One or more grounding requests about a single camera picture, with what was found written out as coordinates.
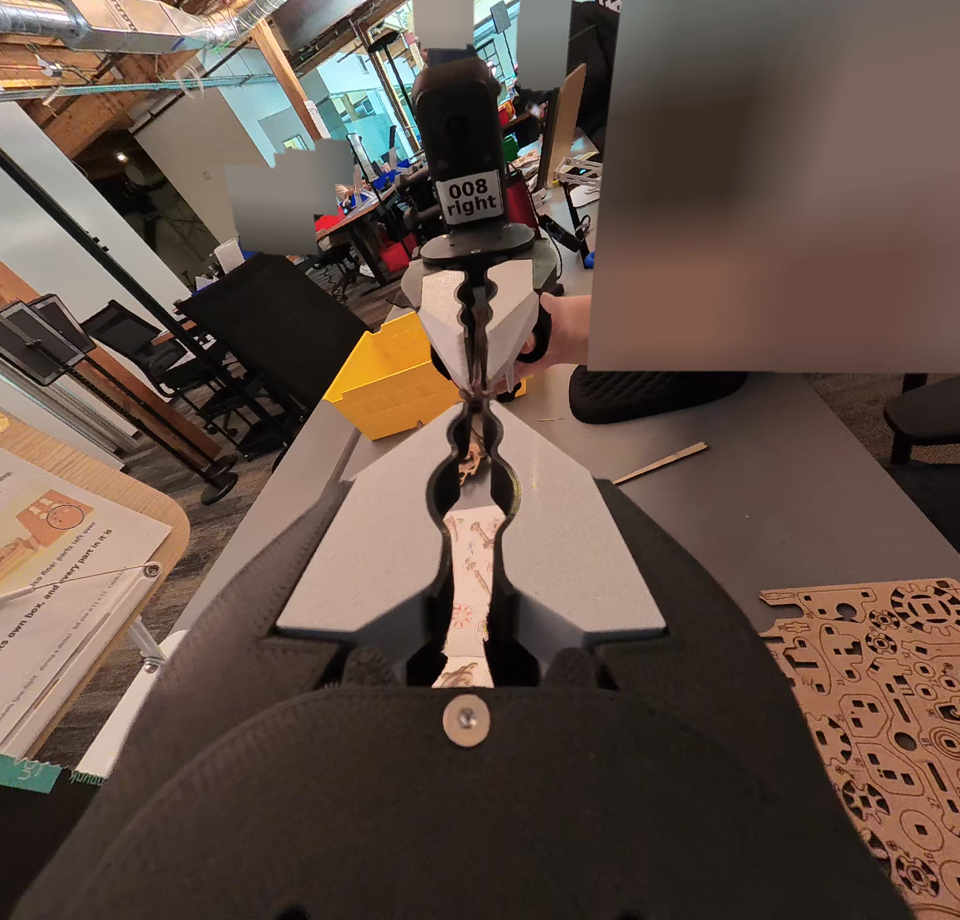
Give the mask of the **black oval mesh pad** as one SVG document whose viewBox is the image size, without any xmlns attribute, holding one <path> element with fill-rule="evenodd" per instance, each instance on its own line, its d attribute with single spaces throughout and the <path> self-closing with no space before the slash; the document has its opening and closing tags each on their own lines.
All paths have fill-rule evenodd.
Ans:
<svg viewBox="0 0 960 920">
<path fill-rule="evenodd" d="M 569 406 L 582 423 L 616 424 L 715 402 L 747 382 L 747 372 L 591 371 L 569 379 Z"/>
</svg>

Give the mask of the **silver ventilation duct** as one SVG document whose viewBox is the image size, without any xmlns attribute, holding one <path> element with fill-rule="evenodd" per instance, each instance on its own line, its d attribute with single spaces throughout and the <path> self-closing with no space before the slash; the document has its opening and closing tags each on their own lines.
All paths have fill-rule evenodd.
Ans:
<svg viewBox="0 0 960 920">
<path fill-rule="evenodd" d="M 1 0 L 1 32 L 58 39 L 71 50 L 174 53 L 233 43 L 287 1 L 248 0 L 200 15 L 160 0 Z"/>
</svg>

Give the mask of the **black knobbed stand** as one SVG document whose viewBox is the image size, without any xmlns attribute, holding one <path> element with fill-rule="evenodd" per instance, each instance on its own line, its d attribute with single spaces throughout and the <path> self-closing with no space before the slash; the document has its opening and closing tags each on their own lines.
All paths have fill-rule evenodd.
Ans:
<svg viewBox="0 0 960 920">
<path fill-rule="evenodd" d="M 406 204 L 403 222 L 409 230 L 442 216 L 426 159 L 421 159 L 412 167 L 399 169 L 393 184 L 401 201 Z"/>
</svg>

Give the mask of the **black chair seat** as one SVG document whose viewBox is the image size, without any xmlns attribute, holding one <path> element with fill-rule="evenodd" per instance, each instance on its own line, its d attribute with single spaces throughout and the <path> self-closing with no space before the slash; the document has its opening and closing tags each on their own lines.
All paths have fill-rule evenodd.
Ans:
<svg viewBox="0 0 960 920">
<path fill-rule="evenodd" d="M 884 405 L 883 416 L 893 433 L 893 466 L 908 463 L 914 447 L 959 443 L 959 376 L 934 384 L 928 378 L 904 375 L 901 393 Z"/>
</svg>

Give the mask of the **long thin wooden strip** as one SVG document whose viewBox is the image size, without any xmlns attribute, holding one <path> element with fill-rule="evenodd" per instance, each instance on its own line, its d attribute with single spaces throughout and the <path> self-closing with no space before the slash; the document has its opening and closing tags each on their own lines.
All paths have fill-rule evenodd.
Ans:
<svg viewBox="0 0 960 920">
<path fill-rule="evenodd" d="M 617 480 L 613 481 L 612 483 L 614 485 L 621 485 L 627 482 L 631 482 L 645 475 L 654 473 L 657 470 L 664 469 L 667 466 L 670 466 L 686 458 L 694 457 L 698 454 L 705 452 L 708 449 L 709 449 L 709 445 L 706 442 L 702 442 L 702 441 L 697 442 L 695 444 L 690 445 L 689 447 L 681 449 L 680 451 L 674 454 L 660 458 L 652 463 L 642 466 L 639 469 L 633 470 L 630 473 L 626 474 L 625 476 L 622 476 Z"/>
</svg>

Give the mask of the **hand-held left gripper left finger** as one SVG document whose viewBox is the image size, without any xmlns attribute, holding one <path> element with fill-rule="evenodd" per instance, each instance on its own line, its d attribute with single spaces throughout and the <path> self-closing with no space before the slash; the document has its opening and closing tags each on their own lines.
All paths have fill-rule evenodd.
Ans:
<svg viewBox="0 0 960 920">
<path fill-rule="evenodd" d="M 275 623 L 294 638 L 372 647 L 414 685 L 446 667 L 453 604 L 445 516 L 460 498 L 472 416 L 456 403 L 360 471 Z"/>
</svg>

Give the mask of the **person's right hand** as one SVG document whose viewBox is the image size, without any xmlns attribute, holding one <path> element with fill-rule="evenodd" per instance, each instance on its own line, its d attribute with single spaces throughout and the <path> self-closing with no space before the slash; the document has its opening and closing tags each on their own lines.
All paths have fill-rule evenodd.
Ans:
<svg viewBox="0 0 960 920">
<path fill-rule="evenodd" d="M 551 335 L 542 358 L 532 363 L 517 363 L 519 374 L 532 377 L 558 364 L 587 365 L 589 361 L 591 294 L 557 297 L 545 292 L 540 304 L 551 315 Z"/>
</svg>

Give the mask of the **yellow plastic bin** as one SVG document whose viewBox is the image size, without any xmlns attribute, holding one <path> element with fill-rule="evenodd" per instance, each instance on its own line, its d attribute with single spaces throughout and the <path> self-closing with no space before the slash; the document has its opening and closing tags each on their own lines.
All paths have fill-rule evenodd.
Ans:
<svg viewBox="0 0 960 920">
<path fill-rule="evenodd" d="M 362 336 L 323 398 L 368 439 L 426 425 L 462 401 L 460 385 L 432 362 L 432 345 L 419 314 L 389 320 Z"/>
</svg>

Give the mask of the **wooden office desk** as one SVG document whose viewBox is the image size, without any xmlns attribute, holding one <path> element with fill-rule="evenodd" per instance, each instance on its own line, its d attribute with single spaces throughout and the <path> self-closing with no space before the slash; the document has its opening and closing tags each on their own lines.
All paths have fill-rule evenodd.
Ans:
<svg viewBox="0 0 960 920">
<path fill-rule="evenodd" d="M 322 242 L 343 234 L 351 244 L 351 248 L 360 257 L 361 262 L 366 265 L 369 275 L 378 284 L 378 287 L 385 288 L 393 280 L 390 272 L 382 269 L 379 260 L 379 242 L 372 244 L 369 242 L 367 234 L 363 231 L 363 225 L 372 223 L 372 218 L 384 216 L 389 213 L 389 204 L 396 191 L 390 187 L 386 193 L 376 195 L 366 201 L 358 203 L 349 213 L 345 214 L 345 219 L 333 232 L 324 235 L 315 231 L 318 246 Z"/>
</svg>

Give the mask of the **printed instruction booklet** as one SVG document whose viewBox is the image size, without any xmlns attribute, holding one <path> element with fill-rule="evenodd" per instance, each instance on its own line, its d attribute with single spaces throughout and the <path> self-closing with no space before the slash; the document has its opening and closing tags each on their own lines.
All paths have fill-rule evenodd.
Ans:
<svg viewBox="0 0 960 920">
<path fill-rule="evenodd" d="M 451 541 L 453 600 L 435 689 L 494 686 L 486 642 L 495 544 L 504 519 L 497 506 L 477 506 L 453 509 L 444 520 Z"/>
</svg>

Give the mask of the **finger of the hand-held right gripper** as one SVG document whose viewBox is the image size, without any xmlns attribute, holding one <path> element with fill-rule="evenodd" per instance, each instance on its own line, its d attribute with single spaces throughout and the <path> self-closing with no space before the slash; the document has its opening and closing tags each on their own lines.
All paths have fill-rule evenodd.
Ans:
<svg viewBox="0 0 960 920">
<path fill-rule="evenodd" d="M 518 380 L 515 366 L 539 315 L 534 289 L 533 262 L 503 262 L 485 274 L 486 386 L 484 400 L 495 397 L 502 384 L 512 389 Z"/>
<path fill-rule="evenodd" d="M 467 282 L 462 269 L 426 273 L 421 281 L 417 315 L 438 361 L 461 390 L 472 388 L 469 332 L 461 289 Z"/>
</svg>

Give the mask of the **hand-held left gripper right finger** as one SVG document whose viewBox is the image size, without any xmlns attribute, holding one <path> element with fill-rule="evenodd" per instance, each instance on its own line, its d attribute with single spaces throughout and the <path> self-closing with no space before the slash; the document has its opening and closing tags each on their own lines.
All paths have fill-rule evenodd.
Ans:
<svg viewBox="0 0 960 920">
<path fill-rule="evenodd" d="M 649 640 L 666 619 L 591 472 L 496 401 L 484 404 L 494 539 L 486 661 L 534 686 L 557 654 Z"/>
</svg>

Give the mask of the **wooden cutout parts sheet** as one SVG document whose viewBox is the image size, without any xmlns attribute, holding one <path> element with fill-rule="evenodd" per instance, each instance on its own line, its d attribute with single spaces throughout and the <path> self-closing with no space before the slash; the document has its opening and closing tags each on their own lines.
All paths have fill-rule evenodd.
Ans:
<svg viewBox="0 0 960 920">
<path fill-rule="evenodd" d="M 913 578 L 761 594 L 834 792 L 916 918 L 959 916 L 959 584 Z"/>
</svg>

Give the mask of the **red water bottle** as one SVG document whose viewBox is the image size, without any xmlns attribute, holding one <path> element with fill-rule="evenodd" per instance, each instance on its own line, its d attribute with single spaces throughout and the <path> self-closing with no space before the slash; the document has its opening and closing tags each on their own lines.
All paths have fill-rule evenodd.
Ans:
<svg viewBox="0 0 960 920">
<path fill-rule="evenodd" d="M 505 210 L 510 223 L 528 226 L 538 240 L 543 237 L 526 179 L 520 170 L 513 167 L 506 172 Z"/>
</svg>

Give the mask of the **black partition panel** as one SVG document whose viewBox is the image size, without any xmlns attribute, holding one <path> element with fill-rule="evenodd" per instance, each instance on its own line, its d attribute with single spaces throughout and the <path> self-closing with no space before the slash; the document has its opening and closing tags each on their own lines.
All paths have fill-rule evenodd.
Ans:
<svg viewBox="0 0 960 920">
<path fill-rule="evenodd" d="M 257 254 L 179 303 L 247 369 L 308 411 L 369 327 L 285 257 Z"/>
</svg>

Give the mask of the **black model kit box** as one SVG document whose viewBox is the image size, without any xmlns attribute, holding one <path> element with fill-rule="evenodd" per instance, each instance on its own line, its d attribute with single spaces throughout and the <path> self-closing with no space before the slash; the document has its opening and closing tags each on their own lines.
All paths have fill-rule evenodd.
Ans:
<svg viewBox="0 0 960 920">
<path fill-rule="evenodd" d="M 52 854 L 102 786 L 97 777 L 36 759 L 1 757 L 2 862 Z"/>
</svg>

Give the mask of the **white folding stand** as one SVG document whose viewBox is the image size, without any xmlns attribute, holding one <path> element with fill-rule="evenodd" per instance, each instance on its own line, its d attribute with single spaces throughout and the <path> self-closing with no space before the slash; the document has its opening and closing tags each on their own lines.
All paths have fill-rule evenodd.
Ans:
<svg viewBox="0 0 960 920">
<path fill-rule="evenodd" d="M 568 194 L 575 209 L 599 198 L 603 165 L 593 159 L 564 158 L 555 171 L 556 181 Z"/>
<path fill-rule="evenodd" d="M 111 774 L 151 688 L 157 683 L 170 655 L 185 636 L 183 631 L 177 631 L 159 644 L 144 626 L 141 616 L 128 617 L 126 622 L 122 621 L 122 615 L 134 610 L 133 601 L 137 601 L 138 606 L 143 606 L 142 598 L 163 574 L 162 566 L 155 562 L 134 568 L 134 571 L 137 577 L 127 586 L 123 600 L 118 602 L 113 611 L 102 617 L 95 630 L 58 670 L 51 674 L 50 681 L 41 690 L 38 700 L 2 741 L 2 755 L 31 774 L 39 770 L 34 762 L 34 755 L 46 741 L 50 730 L 59 723 L 59 716 L 67 710 L 67 701 L 78 695 L 82 687 L 87 686 L 90 676 L 98 671 L 109 645 L 116 640 L 120 628 L 124 626 L 126 635 L 140 651 L 140 669 L 71 776 L 78 782 L 104 782 Z"/>
</svg>

